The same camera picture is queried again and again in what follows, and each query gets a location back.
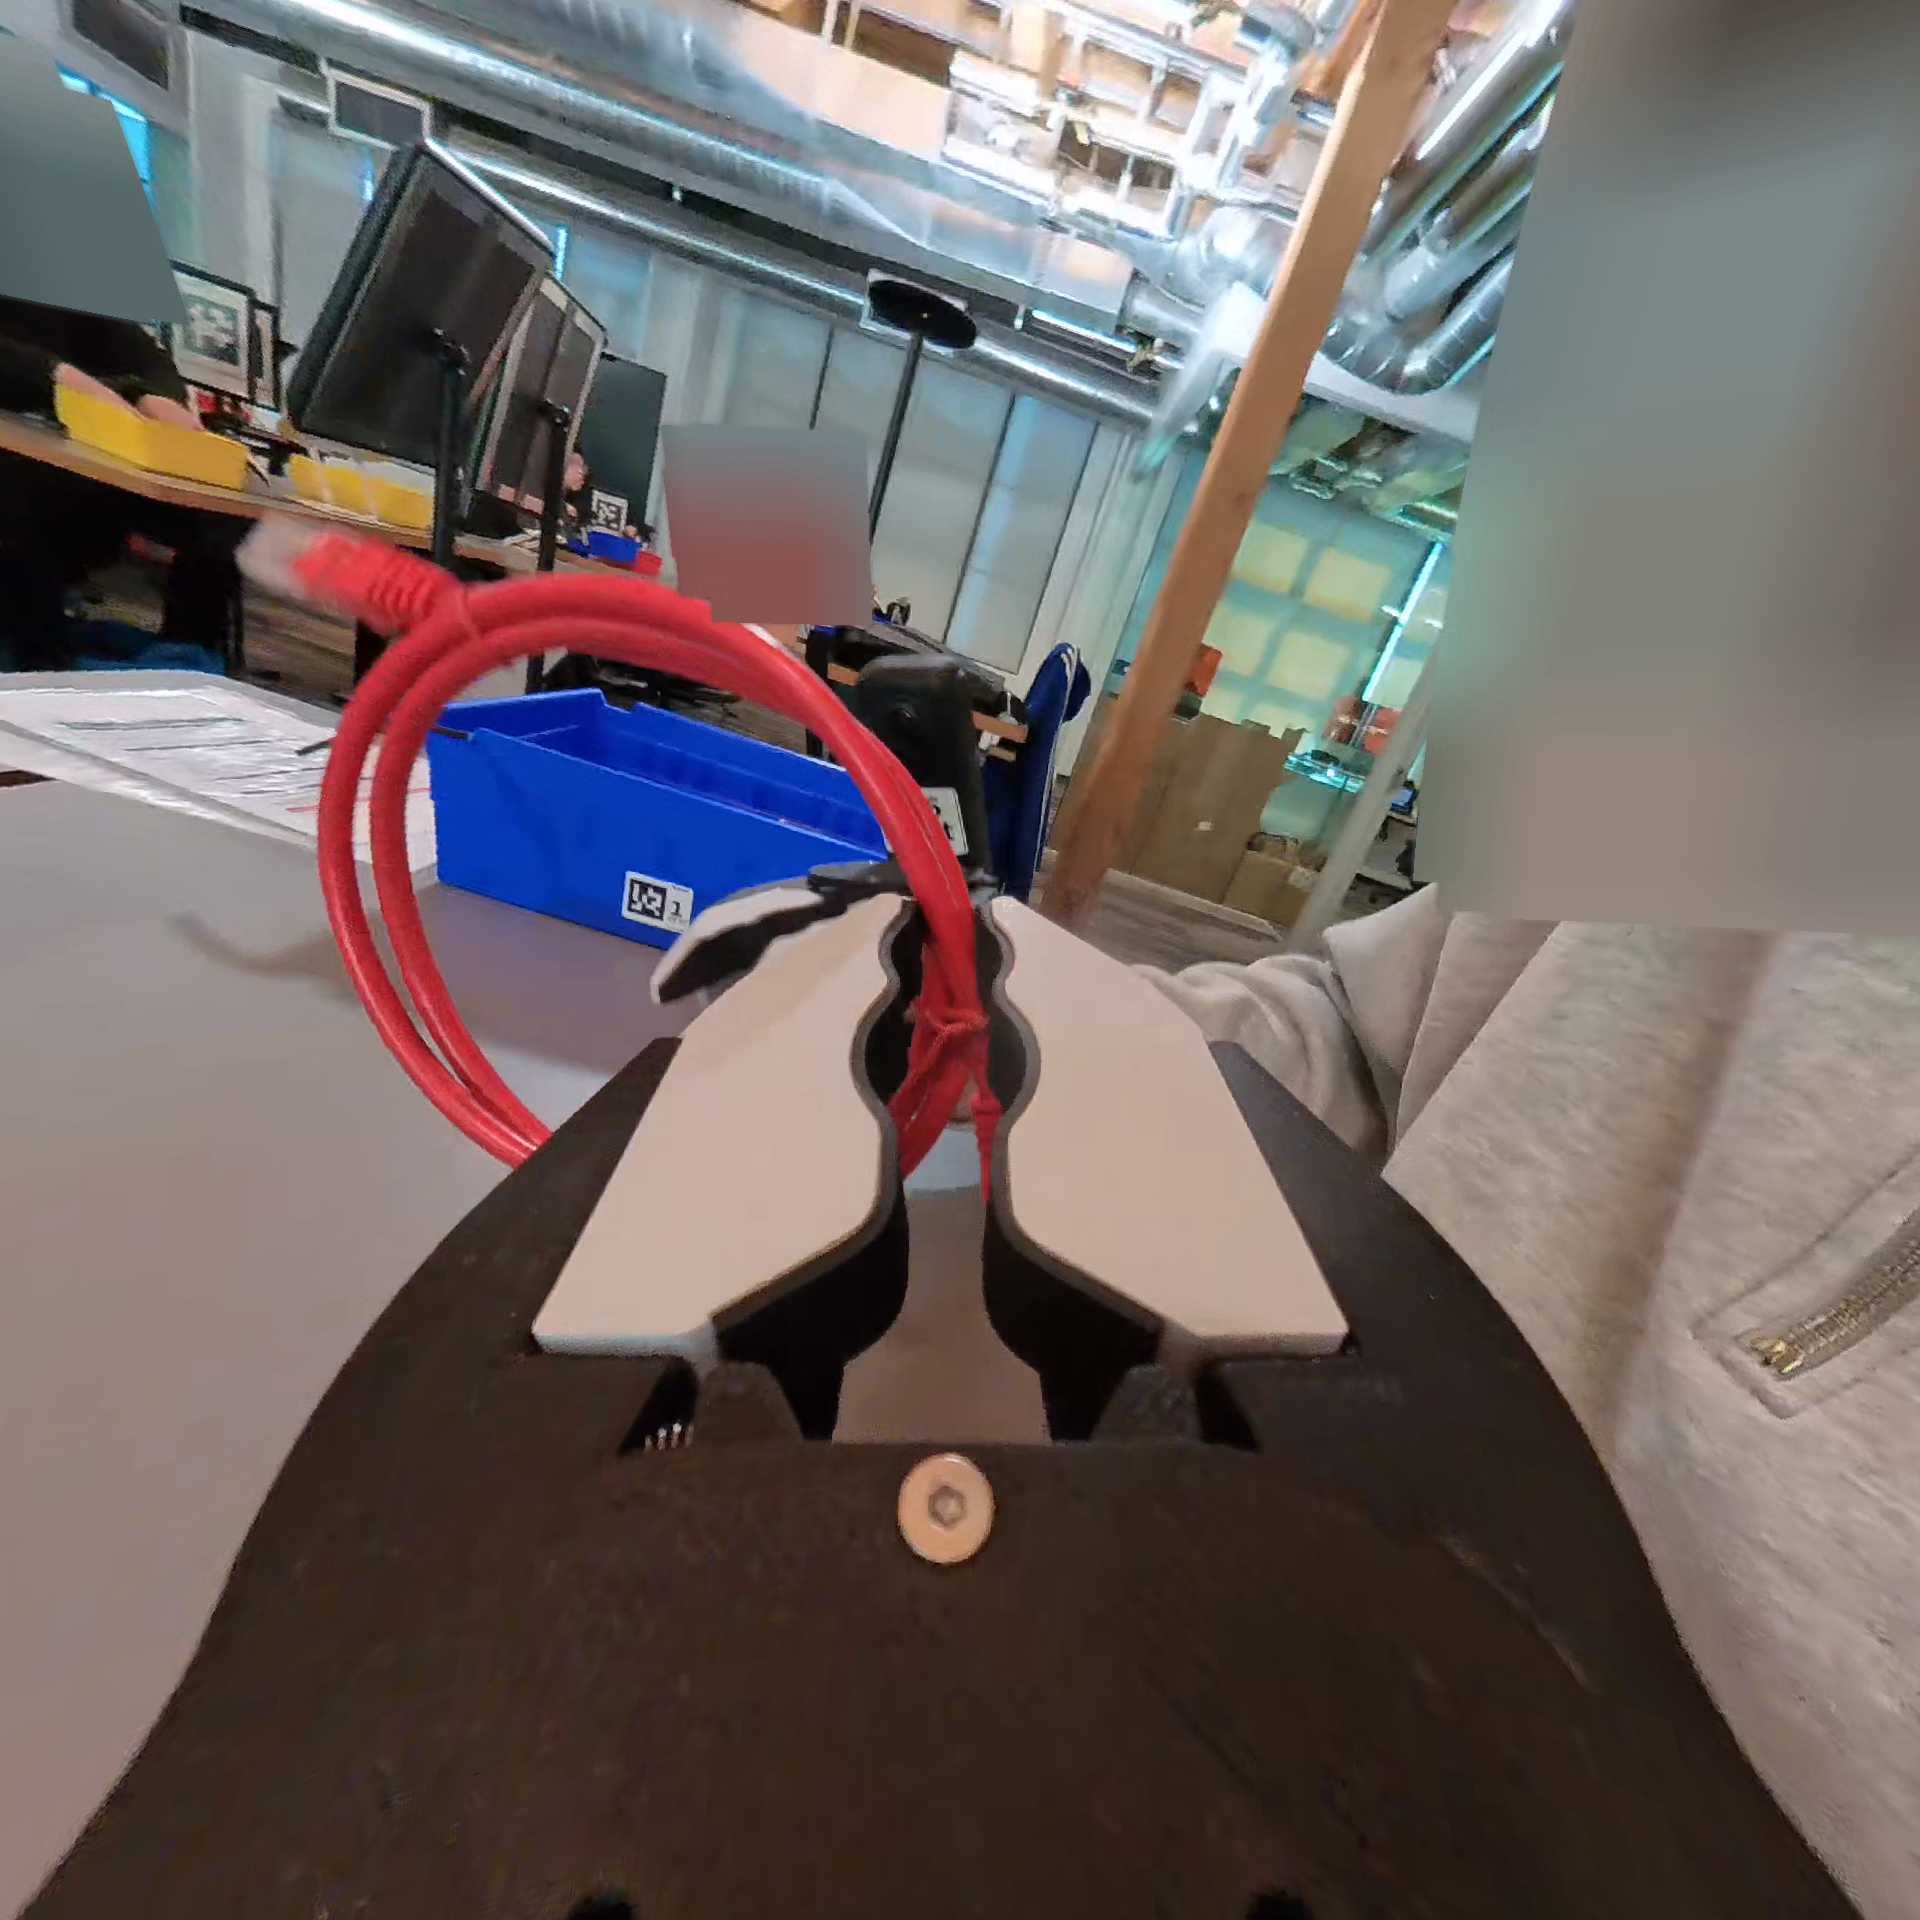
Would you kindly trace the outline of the black round lamp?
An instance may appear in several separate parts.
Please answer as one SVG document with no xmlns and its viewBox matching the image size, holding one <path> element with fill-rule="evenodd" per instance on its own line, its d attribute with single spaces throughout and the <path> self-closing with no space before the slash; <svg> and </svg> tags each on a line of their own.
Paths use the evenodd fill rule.
<svg viewBox="0 0 1920 1920">
<path fill-rule="evenodd" d="M 905 366 L 869 490 L 869 539 L 874 542 L 924 348 L 970 352 L 976 346 L 976 322 L 959 299 L 898 275 L 869 279 L 866 315 L 873 322 L 905 337 Z"/>
</svg>

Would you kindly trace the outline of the small framed marker poster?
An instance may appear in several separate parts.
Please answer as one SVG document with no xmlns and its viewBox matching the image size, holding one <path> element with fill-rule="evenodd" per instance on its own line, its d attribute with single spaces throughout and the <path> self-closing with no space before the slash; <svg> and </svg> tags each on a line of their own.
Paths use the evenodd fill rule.
<svg viewBox="0 0 1920 1920">
<path fill-rule="evenodd" d="M 199 391 L 251 401 L 256 293 L 240 280 L 168 261 L 184 316 L 164 322 L 180 378 Z"/>
</svg>

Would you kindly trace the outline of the black monitor on stand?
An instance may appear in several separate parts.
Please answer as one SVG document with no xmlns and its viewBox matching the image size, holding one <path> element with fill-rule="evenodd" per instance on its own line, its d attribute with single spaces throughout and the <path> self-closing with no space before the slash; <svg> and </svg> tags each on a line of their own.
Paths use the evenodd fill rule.
<svg viewBox="0 0 1920 1920">
<path fill-rule="evenodd" d="M 288 378 L 301 433 L 430 466 L 441 565 L 474 407 L 552 265 L 546 233 L 437 142 L 395 149 Z"/>
</svg>

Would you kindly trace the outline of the silver ventilation duct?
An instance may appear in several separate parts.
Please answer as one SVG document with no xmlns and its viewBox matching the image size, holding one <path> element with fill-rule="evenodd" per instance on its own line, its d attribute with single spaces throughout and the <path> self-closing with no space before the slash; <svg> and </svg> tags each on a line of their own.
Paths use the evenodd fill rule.
<svg viewBox="0 0 1920 1920">
<path fill-rule="evenodd" d="M 1114 325 L 1198 308 L 1185 142 L 1098 170 L 1098 115 L 1000 60 L 943 79 L 748 4 L 196 4 L 222 27 L 681 182 L 819 242 Z"/>
</svg>

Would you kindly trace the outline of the printed paper sheet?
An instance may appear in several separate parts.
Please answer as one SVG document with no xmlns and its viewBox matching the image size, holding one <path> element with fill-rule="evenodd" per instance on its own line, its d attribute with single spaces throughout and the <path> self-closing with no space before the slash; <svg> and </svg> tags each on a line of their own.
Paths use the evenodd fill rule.
<svg viewBox="0 0 1920 1920">
<path fill-rule="evenodd" d="M 27 687 L 3 691 L 3 772 L 68 780 L 317 850 L 333 718 L 249 689 Z"/>
</svg>

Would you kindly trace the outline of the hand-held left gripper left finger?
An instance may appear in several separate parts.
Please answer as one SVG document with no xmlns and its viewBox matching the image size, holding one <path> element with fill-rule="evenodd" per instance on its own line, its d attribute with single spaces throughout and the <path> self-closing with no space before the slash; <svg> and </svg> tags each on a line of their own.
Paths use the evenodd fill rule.
<svg viewBox="0 0 1920 1920">
<path fill-rule="evenodd" d="M 546 1355 L 713 1365 L 721 1332 L 890 1211 L 890 1121 L 866 1034 L 898 995 L 901 893 L 777 939 L 731 988 L 699 995 L 531 1339 Z"/>
</svg>

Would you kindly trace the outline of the wooden support post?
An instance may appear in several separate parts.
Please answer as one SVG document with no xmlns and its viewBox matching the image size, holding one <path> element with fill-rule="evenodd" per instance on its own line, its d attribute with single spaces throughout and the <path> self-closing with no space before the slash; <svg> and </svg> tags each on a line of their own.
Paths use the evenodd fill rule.
<svg viewBox="0 0 1920 1920">
<path fill-rule="evenodd" d="M 1099 882 L 1137 815 L 1161 729 L 1177 704 L 1282 431 L 1298 407 L 1310 361 L 1332 322 L 1379 191 L 1403 149 L 1448 15 L 1452 4 L 1371 7 L 1369 37 L 1339 96 L 1298 223 L 1273 275 L 1128 672 L 1091 768 L 1066 785 L 1041 913 L 1075 934 L 1086 926 Z"/>
</svg>

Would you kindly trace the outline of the person's right forearm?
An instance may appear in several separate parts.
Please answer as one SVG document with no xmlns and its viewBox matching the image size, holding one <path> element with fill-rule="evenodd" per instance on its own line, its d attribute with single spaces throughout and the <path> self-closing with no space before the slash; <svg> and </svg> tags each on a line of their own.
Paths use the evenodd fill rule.
<svg viewBox="0 0 1920 1920">
<path fill-rule="evenodd" d="M 1241 1048 L 1328 1133 L 1380 1165 L 1433 985 L 1437 945 L 1388 913 L 1332 926 L 1319 954 L 1137 965 L 1212 1044 Z"/>
</svg>

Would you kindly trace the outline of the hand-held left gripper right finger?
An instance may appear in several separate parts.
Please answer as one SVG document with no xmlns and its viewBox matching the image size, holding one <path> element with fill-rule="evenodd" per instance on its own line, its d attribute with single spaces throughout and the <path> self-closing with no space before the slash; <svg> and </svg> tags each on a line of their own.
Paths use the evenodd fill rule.
<svg viewBox="0 0 1920 1920">
<path fill-rule="evenodd" d="M 1327 1359 L 1349 1320 L 1201 1028 L 1144 973 L 1000 898 L 1019 1088 L 984 1258 L 1032 1371 Z"/>
</svg>

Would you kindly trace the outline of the row of small yellow bins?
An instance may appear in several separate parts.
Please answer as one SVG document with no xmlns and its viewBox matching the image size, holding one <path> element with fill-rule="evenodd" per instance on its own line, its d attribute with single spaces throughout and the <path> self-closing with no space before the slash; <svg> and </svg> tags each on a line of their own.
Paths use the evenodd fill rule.
<svg viewBox="0 0 1920 1920">
<path fill-rule="evenodd" d="M 400 532 L 426 536 L 434 522 L 434 488 L 426 474 L 386 462 L 348 462 L 289 455 L 285 463 L 289 494 L 306 505 L 371 520 Z"/>
</svg>

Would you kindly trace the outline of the blue tagged plastic bin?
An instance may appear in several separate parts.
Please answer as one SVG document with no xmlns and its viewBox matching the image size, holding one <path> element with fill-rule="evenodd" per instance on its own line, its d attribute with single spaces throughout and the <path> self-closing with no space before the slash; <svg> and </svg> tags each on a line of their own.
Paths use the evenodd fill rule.
<svg viewBox="0 0 1920 1920">
<path fill-rule="evenodd" d="M 651 947 L 755 886 L 888 857 L 842 768 L 590 689 L 447 709 L 423 775 L 437 886 Z"/>
</svg>

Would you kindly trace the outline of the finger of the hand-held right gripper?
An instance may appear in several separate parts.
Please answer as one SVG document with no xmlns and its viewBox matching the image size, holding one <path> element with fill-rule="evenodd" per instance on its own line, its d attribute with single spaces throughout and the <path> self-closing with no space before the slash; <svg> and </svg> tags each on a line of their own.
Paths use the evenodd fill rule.
<svg viewBox="0 0 1920 1920">
<path fill-rule="evenodd" d="M 662 950 L 653 971 L 653 1001 L 669 1006 L 731 988 L 763 954 L 812 923 L 837 917 L 842 906 L 808 882 L 770 882 L 745 889 L 699 912 Z"/>
</svg>

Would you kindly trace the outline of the silver pipe bundle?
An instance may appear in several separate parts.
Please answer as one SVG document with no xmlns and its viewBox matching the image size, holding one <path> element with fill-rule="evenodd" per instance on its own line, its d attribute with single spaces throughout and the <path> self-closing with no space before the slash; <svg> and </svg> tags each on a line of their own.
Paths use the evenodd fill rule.
<svg viewBox="0 0 1920 1920">
<path fill-rule="evenodd" d="M 1452 385 L 1497 322 L 1501 275 L 1538 174 L 1553 88 L 1569 49 L 1569 4 L 1512 4 L 1421 100 L 1380 180 L 1319 359 L 1395 396 Z M 1293 250 L 1303 211 L 1221 202 L 1161 275 L 1165 299 L 1198 320 L 1137 320 L 1183 346 L 1161 378 L 1150 442 L 1187 431 L 1233 373 L 1256 308 Z"/>
</svg>

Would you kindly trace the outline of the large yellow plastic bin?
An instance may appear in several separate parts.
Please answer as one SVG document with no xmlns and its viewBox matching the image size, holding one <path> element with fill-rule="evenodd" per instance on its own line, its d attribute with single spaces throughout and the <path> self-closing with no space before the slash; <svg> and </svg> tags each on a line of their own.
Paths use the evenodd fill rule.
<svg viewBox="0 0 1920 1920">
<path fill-rule="evenodd" d="M 146 419 L 117 399 L 56 385 L 56 419 L 68 442 L 146 474 L 219 488 L 225 494 L 244 494 L 251 483 L 244 445 L 203 427 Z"/>
</svg>

